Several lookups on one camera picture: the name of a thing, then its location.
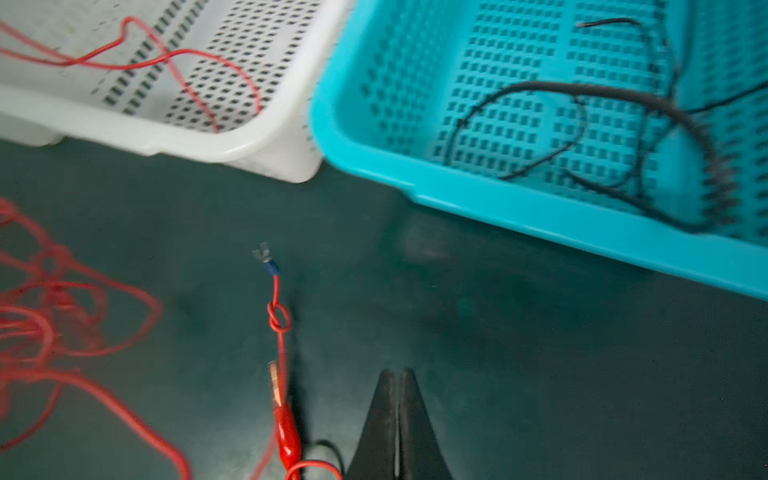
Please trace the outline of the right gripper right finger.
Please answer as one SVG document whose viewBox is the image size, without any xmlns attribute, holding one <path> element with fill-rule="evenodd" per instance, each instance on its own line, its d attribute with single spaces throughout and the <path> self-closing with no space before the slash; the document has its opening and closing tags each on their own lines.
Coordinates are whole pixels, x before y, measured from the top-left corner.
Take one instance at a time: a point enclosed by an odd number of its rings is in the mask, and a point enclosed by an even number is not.
<svg viewBox="0 0 768 480">
<path fill-rule="evenodd" d="M 452 479 L 412 369 L 400 376 L 398 421 L 399 478 Z"/>
</svg>

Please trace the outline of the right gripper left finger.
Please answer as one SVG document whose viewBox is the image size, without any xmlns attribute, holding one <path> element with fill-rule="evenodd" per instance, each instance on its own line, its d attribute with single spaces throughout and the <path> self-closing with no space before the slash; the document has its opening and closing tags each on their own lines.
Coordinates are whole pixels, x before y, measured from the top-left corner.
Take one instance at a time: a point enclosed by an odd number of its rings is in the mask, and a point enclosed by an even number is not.
<svg viewBox="0 0 768 480">
<path fill-rule="evenodd" d="M 395 478 L 396 394 L 394 373 L 382 371 L 345 480 Z"/>
</svg>

